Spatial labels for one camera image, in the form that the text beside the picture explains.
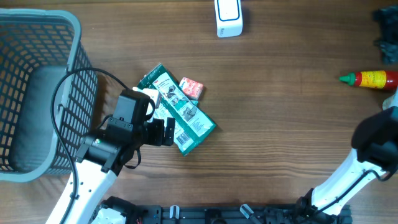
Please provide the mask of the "green white package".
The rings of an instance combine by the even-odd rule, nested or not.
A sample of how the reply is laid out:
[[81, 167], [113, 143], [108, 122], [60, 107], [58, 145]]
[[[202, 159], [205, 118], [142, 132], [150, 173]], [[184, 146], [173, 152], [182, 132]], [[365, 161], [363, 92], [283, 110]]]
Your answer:
[[174, 143], [183, 156], [201, 144], [216, 128], [216, 124], [183, 93], [176, 79], [159, 64], [137, 85], [139, 89], [153, 89], [160, 93], [160, 105], [154, 118], [175, 119]]

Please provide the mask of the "small red white box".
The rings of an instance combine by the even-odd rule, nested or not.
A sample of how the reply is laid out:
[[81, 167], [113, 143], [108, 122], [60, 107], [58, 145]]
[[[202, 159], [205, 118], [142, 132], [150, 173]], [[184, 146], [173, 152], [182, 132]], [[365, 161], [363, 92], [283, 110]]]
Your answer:
[[204, 89], [204, 85], [195, 80], [183, 77], [179, 83], [182, 91], [192, 100], [198, 100]]

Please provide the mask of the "red yellow sauce bottle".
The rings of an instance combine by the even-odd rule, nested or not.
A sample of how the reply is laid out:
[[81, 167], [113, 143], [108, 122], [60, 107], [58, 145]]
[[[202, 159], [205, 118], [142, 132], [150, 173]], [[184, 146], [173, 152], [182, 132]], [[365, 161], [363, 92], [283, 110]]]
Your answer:
[[339, 81], [361, 88], [379, 90], [395, 90], [397, 88], [397, 72], [376, 70], [349, 73], [339, 77]]

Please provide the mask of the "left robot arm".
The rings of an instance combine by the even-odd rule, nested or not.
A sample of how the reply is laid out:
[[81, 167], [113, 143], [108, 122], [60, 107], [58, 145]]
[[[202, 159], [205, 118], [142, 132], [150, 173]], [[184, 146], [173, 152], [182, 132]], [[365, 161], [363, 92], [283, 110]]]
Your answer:
[[154, 101], [146, 94], [123, 90], [106, 129], [94, 129], [81, 138], [75, 168], [48, 223], [142, 223], [143, 211], [116, 197], [103, 196], [121, 169], [140, 147], [171, 146], [175, 119], [155, 119], [148, 113]]

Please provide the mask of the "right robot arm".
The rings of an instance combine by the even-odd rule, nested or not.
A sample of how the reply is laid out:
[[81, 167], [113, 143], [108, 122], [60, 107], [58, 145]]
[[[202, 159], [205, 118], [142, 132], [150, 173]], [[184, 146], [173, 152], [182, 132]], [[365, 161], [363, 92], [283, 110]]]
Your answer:
[[[375, 41], [385, 64], [397, 64], [397, 5], [373, 12], [381, 38]], [[344, 223], [340, 215], [346, 203], [365, 185], [389, 180], [397, 172], [397, 71], [364, 71], [339, 77], [349, 86], [395, 90], [383, 110], [355, 129], [350, 153], [321, 185], [300, 197], [291, 212], [292, 223]]]

